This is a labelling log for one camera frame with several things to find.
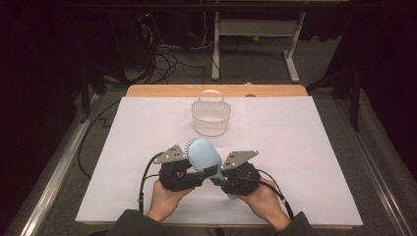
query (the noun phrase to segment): person's left hand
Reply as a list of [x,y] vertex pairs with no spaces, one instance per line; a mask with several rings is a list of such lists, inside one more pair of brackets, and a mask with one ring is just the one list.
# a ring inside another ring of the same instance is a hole
[[152,218],[158,222],[162,222],[166,217],[171,215],[178,207],[182,198],[188,195],[193,189],[183,190],[179,192],[172,192],[163,188],[159,180],[153,183],[152,201],[147,217]]

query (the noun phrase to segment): dark green sleeve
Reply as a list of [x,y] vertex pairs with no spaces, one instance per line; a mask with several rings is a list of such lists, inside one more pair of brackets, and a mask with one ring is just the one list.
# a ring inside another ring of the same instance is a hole
[[167,236],[168,229],[138,210],[126,209],[107,236]]
[[319,236],[309,223],[304,212],[299,212],[288,226],[282,230],[279,236]]

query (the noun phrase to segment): silver mounting bracket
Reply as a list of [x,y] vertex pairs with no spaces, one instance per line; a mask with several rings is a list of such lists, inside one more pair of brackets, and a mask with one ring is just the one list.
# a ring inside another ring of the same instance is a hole
[[237,168],[258,154],[259,152],[257,150],[232,151],[227,156],[223,165],[221,165],[221,170]]
[[184,154],[183,150],[178,146],[175,145],[172,148],[169,148],[166,152],[161,154],[156,160],[153,161],[154,164],[161,164],[161,163],[168,163],[168,162],[175,162],[180,160],[185,160],[186,155]]

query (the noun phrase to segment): hand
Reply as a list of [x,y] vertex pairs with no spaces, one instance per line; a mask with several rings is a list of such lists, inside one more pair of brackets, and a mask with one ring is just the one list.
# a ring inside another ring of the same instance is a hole
[[[270,180],[261,178],[261,181],[274,186]],[[254,193],[236,197],[245,202],[257,217],[266,220],[278,232],[291,222],[282,211],[278,196],[267,186],[260,185]]]
[[172,192],[163,188],[159,180],[153,183],[152,201],[147,217],[158,222],[162,222],[166,217],[171,215],[178,207],[179,202],[188,195],[192,189],[179,192]]

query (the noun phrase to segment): basket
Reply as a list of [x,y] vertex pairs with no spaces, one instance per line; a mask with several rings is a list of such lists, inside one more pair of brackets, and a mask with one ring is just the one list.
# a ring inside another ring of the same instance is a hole
[[[202,96],[210,92],[221,96],[221,101],[202,100]],[[191,105],[191,111],[194,128],[199,134],[213,137],[226,132],[229,124],[230,105],[224,101],[224,97],[217,90],[202,91],[199,99]]]

